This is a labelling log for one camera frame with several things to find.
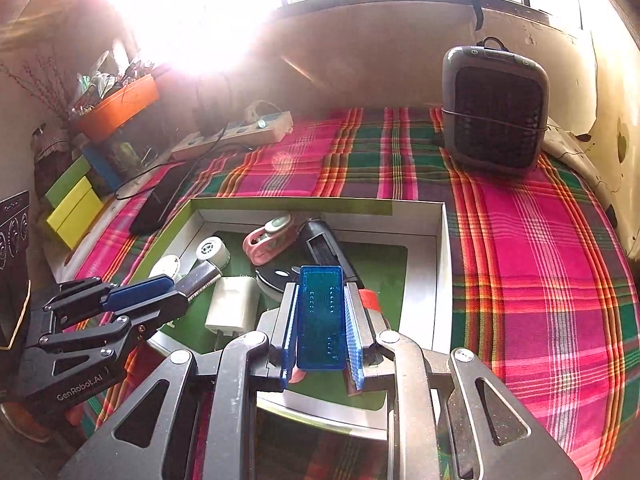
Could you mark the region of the red cap brown bottle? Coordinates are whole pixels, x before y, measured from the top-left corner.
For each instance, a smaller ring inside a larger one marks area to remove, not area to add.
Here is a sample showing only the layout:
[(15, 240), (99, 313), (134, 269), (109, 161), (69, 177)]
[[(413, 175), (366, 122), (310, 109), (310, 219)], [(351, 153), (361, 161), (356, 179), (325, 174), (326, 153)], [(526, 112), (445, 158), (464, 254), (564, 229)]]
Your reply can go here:
[(359, 297), (371, 322), (372, 330), (375, 333), (381, 333), (383, 330), (387, 330), (388, 323), (382, 313), (382, 308), (378, 301), (378, 294), (373, 290), (363, 288), (359, 291)]

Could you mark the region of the plaid pink green tablecloth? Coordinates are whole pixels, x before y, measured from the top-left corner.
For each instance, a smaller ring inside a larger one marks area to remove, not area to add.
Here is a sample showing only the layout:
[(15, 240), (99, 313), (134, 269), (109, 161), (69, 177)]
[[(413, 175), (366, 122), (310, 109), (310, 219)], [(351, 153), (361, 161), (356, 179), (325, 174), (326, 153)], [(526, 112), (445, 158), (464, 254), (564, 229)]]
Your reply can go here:
[(578, 174), (541, 156), (523, 180), (455, 164), (436, 108), (338, 110), (281, 142), (217, 155), (200, 197), (442, 202), (452, 342), (474, 351), (594, 479), (639, 417), (639, 296), (608, 216)]

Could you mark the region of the white and green spool container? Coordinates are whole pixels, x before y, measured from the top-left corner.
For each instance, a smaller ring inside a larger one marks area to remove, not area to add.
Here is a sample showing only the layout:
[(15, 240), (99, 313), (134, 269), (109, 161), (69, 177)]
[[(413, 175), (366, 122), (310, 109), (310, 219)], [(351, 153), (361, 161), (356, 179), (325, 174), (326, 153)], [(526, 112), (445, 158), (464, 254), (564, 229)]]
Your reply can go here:
[(164, 255), (153, 264), (149, 273), (149, 278), (158, 278), (159, 276), (167, 276), (174, 282), (178, 281), (180, 275), (181, 262), (176, 255)]

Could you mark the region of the orange storage box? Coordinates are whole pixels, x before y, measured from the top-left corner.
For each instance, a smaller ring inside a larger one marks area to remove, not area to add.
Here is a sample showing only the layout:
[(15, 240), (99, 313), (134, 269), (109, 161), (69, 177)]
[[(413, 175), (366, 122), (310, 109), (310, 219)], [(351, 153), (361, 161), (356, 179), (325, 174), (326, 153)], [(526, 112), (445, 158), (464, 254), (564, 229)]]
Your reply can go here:
[(159, 98), (155, 79), (152, 75), (145, 75), (99, 102), (90, 112), (75, 120), (70, 130), (82, 133), (94, 143), (101, 143)]

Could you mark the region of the grey portable fan heater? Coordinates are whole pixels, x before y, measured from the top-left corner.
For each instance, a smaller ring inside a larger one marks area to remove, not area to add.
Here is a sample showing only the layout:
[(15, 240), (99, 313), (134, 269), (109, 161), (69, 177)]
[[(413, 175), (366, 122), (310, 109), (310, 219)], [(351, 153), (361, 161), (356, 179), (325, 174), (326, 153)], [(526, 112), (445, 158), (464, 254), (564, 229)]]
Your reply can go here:
[(547, 130), (544, 68), (503, 44), (454, 47), (442, 59), (442, 136), (460, 165), (525, 176)]

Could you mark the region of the white plug in strip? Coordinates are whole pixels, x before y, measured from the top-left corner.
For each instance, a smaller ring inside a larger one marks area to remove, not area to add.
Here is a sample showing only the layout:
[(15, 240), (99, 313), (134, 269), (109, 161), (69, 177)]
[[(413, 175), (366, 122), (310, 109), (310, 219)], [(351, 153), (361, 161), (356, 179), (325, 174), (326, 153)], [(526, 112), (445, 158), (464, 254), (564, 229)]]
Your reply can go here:
[(269, 113), (281, 113), (282, 110), (276, 104), (268, 100), (255, 100), (247, 105), (243, 110), (243, 124), (257, 124), (265, 115)]

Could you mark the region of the black rectangular holder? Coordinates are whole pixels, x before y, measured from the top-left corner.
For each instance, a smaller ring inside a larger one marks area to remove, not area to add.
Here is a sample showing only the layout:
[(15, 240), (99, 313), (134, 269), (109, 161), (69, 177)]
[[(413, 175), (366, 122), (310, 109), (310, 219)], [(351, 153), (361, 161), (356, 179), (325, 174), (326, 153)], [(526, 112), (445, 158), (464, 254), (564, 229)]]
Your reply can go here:
[(340, 266), (344, 280), (364, 289), (363, 281), (345, 254), (329, 225), (321, 219), (309, 219), (298, 230), (300, 247), (317, 266)]

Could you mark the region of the white power strip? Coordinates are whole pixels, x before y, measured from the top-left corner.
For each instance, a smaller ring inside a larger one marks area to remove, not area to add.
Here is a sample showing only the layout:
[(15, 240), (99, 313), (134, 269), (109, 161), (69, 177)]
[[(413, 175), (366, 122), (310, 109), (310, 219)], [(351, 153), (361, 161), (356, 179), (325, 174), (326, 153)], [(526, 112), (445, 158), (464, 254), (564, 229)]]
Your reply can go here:
[(180, 162), (201, 156), (214, 144), (218, 148), (232, 144), (256, 148), (278, 143), (292, 130), (293, 118), (290, 112), (268, 114), (250, 125), (232, 122), (222, 136), (219, 133), (213, 136), (202, 136), (199, 132), (189, 134), (171, 150), (170, 159)]

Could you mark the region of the yellow green boxes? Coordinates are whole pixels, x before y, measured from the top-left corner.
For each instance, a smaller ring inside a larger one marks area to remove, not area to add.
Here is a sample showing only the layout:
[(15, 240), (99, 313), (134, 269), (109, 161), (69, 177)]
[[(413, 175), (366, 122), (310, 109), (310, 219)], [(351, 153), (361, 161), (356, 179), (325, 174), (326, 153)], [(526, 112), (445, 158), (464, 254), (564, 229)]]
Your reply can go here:
[(46, 218), (46, 230), (52, 240), (59, 240), (69, 250), (78, 246), (103, 208), (87, 177), (90, 169), (85, 156), (80, 156), (44, 196), (52, 208)]

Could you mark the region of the black smartphone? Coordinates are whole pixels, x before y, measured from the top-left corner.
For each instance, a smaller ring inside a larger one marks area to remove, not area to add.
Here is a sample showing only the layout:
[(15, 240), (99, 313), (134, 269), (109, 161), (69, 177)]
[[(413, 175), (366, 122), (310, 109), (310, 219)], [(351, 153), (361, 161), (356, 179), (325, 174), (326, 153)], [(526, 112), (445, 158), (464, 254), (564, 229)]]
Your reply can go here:
[(129, 233), (132, 236), (151, 235), (165, 224), (184, 182), (192, 174), (192, 168), (192, 162), (185, 162), (171, 167), (163, 175), (130, 224)]

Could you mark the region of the white usb charger plug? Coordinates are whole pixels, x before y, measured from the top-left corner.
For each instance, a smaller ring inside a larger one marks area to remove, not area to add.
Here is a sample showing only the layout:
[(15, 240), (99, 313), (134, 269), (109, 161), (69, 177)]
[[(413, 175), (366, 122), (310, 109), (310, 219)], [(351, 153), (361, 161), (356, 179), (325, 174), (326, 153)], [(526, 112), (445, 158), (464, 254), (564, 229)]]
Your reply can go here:
[(216, 281), (204, 326), (224, 336), (254, 330), (260, 291), (249, 276), (228, 276)]

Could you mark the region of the blue rectangular box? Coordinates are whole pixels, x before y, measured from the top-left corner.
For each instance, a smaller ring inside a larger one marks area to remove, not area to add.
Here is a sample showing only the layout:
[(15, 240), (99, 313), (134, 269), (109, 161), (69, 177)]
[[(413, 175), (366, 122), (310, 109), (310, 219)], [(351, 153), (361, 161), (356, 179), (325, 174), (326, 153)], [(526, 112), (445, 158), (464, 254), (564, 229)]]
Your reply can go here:
[(302, 266), (298, 287), (297, 367), (342, 370), (347, 356), (342, 268)]

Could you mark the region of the grey black rectangular device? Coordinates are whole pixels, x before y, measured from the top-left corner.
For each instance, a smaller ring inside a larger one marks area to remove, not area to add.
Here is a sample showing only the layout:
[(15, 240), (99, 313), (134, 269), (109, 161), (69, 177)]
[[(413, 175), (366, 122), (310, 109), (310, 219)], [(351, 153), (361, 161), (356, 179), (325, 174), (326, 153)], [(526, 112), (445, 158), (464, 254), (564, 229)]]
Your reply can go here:
[(192, 301), (203, 290), (222, 277), (221, 270), (209, 261), (200, 261), (181, 280), (175, 284), (175, 290)]

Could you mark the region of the green and white cardboard tray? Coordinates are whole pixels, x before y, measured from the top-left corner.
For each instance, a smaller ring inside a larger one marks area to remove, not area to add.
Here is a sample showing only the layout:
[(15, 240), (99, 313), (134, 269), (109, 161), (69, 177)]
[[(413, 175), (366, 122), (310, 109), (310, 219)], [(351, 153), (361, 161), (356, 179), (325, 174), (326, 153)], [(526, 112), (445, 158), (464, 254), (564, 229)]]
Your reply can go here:
[(266, 411), (354, 437), (383, 440), (394, 366), (379, 333), (439, 353), (451, 348), (452, 271), (442, 203), (356, 198), (194, 198), (151, 244), (134, 276), (175, 256), (182, 272), (218, 235), (231, 250), (217, 281), (256, 289), (252, 322), (205, 325), (213, 289), (198, 286), (188, 312), (152, 341), (201, 356), (241, 335), (268, 339)]

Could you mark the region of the small white round jar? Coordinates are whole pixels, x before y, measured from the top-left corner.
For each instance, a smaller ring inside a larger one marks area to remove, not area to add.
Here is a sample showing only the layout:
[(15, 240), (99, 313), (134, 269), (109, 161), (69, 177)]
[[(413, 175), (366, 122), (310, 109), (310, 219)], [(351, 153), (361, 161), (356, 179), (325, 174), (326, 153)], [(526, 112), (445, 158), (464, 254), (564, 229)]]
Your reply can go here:
[(202, 240), (195, 252), (198, 261), (207, 261), (219, 270), (224, 270), (231, 260), (229, 249), (218, 236), (209, 236)]

